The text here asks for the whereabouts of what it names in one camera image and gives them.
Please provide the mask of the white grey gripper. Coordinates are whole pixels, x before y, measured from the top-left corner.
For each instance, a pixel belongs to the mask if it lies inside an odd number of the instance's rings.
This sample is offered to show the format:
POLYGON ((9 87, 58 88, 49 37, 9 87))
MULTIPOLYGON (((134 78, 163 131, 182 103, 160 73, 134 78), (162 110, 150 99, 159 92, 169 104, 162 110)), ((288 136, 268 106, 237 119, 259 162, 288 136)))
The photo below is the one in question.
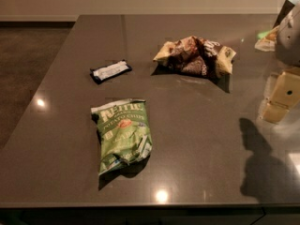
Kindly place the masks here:
POLYGON ((280 122, 300 102, 300 2, 285 2, 276 20, 277 59, 289 66, 272 73, 266 83, 262 119, 280 122))

